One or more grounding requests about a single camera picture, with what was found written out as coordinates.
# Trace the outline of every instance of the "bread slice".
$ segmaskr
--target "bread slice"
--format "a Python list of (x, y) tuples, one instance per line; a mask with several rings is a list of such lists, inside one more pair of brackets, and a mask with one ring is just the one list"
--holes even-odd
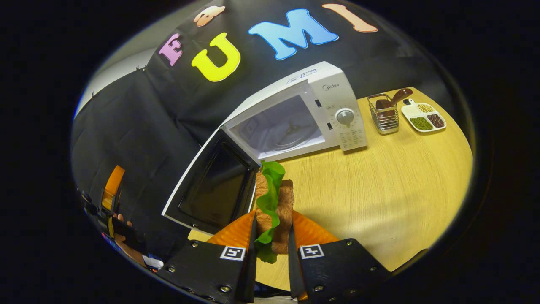
[[(289, 249), (289, 231), (293, 222), (293, 181), (283, 180), (281, 182), (278, 198), (278, 207), (276, 213), (278, 214), (280, 224), (274, 231), (274, 237), (272, 238), (272, 251), (276, 254), (288, 254)], [(255, 181), (255, 201), (268, 192), (268, 183), (264, 175), (257, 173)], [(257, 207), (257, 235), (262, 234), (266, 230), (272, 227), (272, 219), (268, 214), (262, 212)]]

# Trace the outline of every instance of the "bean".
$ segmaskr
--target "bean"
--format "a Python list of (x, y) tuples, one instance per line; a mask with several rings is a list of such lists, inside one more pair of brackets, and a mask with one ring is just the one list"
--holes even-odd
[(431, 123), (435, 126), (435, 128), (442, 128), (444, 127), (444, 122), (437, 114), (431, 114), (428, 115), (429, 120), (431, 120)]
[(435, 111), (431, 106), (427, 104), (418, 104), (418, 108), (424, 113)]
[(411, 118), (410, 121), (419, 130), (427, 131), (433, 129), (431, 124), (424, 117)]

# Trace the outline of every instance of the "microwave dial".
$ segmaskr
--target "microwave dial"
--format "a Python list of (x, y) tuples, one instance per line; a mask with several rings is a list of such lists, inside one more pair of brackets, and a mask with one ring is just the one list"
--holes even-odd
[(354, 113), (351, 109), (340, 109), (336, 112), (337, 122), (345, 125), (350, 125), (354, 120)]

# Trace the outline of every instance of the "microwave door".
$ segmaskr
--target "microwave door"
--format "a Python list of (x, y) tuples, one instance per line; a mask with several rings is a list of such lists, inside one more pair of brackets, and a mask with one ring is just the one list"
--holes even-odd
[(162, 215), (215, 234), (250, 211), (259, 167), (219, 128), (184, 172)]

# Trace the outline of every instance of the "wooden table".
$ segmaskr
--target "wooden table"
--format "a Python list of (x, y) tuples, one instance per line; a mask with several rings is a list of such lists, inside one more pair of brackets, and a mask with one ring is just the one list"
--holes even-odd
[[(336, 147), (279, 161), (284, 179), (294, 181), (294, 209), (340, 239), (355, 238), (389, 271), (442, 235), (463, 202), (473, 168), (470, 146), (456, 122), (410, 88), (416, 103), (439, 111), (445, 129), (416, 132), (400, 110), (399, 131), (380, 135), (367, 98), (361, 98), (366, 148), (344, 153)], [(192, 231), (189, 238), (210, 237)], [(257, 259), (256, 280), (290, 290), (287, 255), (272, 265)]]

